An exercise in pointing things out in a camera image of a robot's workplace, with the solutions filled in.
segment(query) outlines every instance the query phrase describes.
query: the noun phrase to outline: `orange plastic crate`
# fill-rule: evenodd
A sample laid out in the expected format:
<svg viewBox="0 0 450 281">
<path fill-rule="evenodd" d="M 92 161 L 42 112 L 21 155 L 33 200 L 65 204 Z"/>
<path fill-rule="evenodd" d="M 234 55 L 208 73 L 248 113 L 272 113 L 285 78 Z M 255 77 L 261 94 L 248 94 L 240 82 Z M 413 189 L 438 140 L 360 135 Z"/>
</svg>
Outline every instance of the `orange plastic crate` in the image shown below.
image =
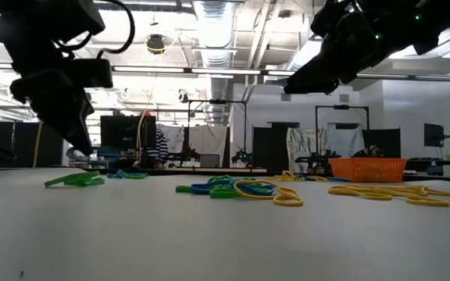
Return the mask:
<svg viewBox="0 0 450 281">
<path fill-rule="evenodd" d="M 357 183 L 400 183 L 405 159 L 333 158 L 329 159 L 333 175 Z"/>
</svg>

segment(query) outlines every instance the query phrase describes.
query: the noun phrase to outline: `person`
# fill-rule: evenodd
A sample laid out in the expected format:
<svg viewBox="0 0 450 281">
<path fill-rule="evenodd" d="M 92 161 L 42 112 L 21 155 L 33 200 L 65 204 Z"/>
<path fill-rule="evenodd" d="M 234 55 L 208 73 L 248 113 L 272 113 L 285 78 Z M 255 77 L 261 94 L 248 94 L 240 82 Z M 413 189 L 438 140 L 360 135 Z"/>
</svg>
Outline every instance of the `person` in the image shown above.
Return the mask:
<svg viewBox="0 0 450 281">
<path fill-rule="evenodd" d="M 152 115 L 150 112 L 146 112 L 145 116 Z M 164 163 L 168 158 L 168 143 L 160 128 L 155 131 L 155 148 L 147 148 L 147 156 L 150 162 L 154 164 L 155 169 L 164 169 Z"/>
</svg>

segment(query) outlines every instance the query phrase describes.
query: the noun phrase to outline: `white table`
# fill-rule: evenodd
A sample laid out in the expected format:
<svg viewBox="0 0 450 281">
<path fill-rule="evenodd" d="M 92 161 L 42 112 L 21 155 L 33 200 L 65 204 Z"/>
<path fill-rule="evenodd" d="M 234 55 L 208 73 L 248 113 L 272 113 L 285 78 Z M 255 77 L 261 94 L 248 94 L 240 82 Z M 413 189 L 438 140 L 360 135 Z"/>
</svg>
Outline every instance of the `white table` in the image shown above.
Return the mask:
<svg viewBox="0 0 450 281">
<path fill-rule="evenodd" d="M 450 280 L 450 208 L 330 195 L 332 183 L 286 183 L 301 208 L 175 193 L 207 176 L 43 186 L 79 171 L 0 172 L 1 281 Z"/>
</svg>

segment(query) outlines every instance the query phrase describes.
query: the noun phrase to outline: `striped shirt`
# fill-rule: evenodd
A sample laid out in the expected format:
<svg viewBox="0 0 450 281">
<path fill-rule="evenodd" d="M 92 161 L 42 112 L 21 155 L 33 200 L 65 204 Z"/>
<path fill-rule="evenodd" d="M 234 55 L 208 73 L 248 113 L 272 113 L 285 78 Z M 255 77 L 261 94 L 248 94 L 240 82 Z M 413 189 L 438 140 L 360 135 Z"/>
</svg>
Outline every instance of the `striped shirt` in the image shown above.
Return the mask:
<svg viewBox="0 0 450 281">
<path fill-rule="evenodd" d="M 162 163 L 168 158 L 168 144 L 164 133 L 159 128 L 155 132 L 155 148 L 147 148 L 147 156 Z"/>
</svg>

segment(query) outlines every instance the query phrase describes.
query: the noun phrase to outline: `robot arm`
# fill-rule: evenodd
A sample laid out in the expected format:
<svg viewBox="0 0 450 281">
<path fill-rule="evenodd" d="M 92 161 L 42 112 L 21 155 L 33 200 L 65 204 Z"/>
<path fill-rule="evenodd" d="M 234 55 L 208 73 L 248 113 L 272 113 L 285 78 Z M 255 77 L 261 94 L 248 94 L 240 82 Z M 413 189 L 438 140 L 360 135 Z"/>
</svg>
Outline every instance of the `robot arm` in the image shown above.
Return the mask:
<svg viewBox="0 0 450 281">
<path fill-rule="evenodd" d="M 39 119 L 85 155 L 92 153 L 84 121 L 93 107 L 84 89 L 113 86 L 110 63 L 102 54 L 121 53 L 134 38 L 129 9 L 118 0 L 104 1 L 127 11 L 130 36 L 119 50 L 103 49 L 96 59 L 75 59 L 73 51 L 105 29 L 92 0 L 0 0 L 0 42 L 21 75 L 10 86 L 13 97 L 30 102 Z M 65 45 L 85 32 L 88 36 L 80 44 Z"/>
<path fill-rule="evenodd" d="M 326 0 L 311 26 L 323 38 L 320 53 L 287 79 L 284 92 L 329 94 L 410 45 L 418 55 L 430 51 L 449 27 L 450 0 Z"/>
</svg>

